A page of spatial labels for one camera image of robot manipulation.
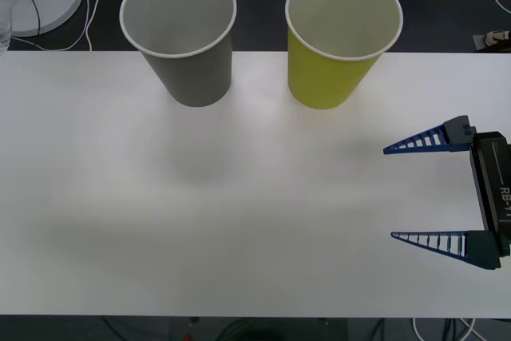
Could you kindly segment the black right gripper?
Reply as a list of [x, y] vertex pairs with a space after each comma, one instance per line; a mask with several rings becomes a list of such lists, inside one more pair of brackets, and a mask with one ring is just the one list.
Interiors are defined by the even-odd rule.
[[501, 256], [510, 254], [510, 144], [499, 132], [476, 132], [469, 118], [462, 115], [389, 145], [383, 154], [464, 152], [471, 146], [470, 161], [485, 231], [390, 235], [477, 268], [496, 270], [501, 267]]

